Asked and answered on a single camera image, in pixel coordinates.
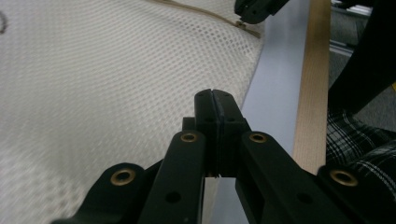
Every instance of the floor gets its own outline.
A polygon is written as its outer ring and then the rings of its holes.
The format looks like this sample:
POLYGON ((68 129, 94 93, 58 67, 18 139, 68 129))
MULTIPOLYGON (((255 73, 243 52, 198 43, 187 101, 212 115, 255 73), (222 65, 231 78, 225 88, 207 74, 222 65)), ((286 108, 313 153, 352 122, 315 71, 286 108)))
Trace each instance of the floor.
MULTIPOLYGON (((333 10, 331 40, 356 45, 367 20, 333 10)), ((346 55, 330 52, 330 86, 337 79, 348 59, 346 55)), ((396 91, 389 86, 364 107, 356 118, 369 125, 396 132, 396 91)))

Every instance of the table surface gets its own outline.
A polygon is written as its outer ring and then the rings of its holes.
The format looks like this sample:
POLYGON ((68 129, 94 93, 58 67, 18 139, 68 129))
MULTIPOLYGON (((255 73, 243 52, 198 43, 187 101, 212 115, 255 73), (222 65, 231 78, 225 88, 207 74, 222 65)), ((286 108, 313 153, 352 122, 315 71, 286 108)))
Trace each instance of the table surface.
MULTIPOLYGON (((265 21, 265 43, 242 113, 253 131, 271 134, 305 170, 325 162, 330 1, 289 1, 265 21)), ((211 223, 248 223, 221 178, 211 223)))

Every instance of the plaid fabric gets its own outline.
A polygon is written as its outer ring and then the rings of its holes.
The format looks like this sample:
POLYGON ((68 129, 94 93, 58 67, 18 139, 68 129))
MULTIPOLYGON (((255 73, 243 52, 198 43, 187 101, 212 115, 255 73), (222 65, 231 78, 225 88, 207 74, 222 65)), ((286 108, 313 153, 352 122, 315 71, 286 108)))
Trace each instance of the plaid fabric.
POLYGON ((396 203, 396 133, 365 125, 345 110, 328 112, 326 163, 352 168, 396 203))

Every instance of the mesh bag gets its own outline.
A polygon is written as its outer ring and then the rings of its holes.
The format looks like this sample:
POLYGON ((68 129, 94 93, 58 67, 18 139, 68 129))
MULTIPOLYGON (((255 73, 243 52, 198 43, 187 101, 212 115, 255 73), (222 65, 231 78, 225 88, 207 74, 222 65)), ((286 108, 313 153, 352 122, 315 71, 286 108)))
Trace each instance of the mesh bag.
MULTIPOLYGON (((180 2, 237 20, 231 0, 180 2)), ((153 1, 3 0, 0 11, 0 223, 72 216, 106 168, 162 159, 198 91, 241 105, 263 43, 153 1)))

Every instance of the black pants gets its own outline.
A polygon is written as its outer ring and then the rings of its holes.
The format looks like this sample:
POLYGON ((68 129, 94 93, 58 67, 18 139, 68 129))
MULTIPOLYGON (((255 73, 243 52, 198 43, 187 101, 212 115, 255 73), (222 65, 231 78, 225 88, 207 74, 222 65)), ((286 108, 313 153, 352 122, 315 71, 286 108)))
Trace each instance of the black pants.
POLYGON ((377 0, 361 40, 329 90, 329 107, 358 113, 396 81, 396 1, 377 0))

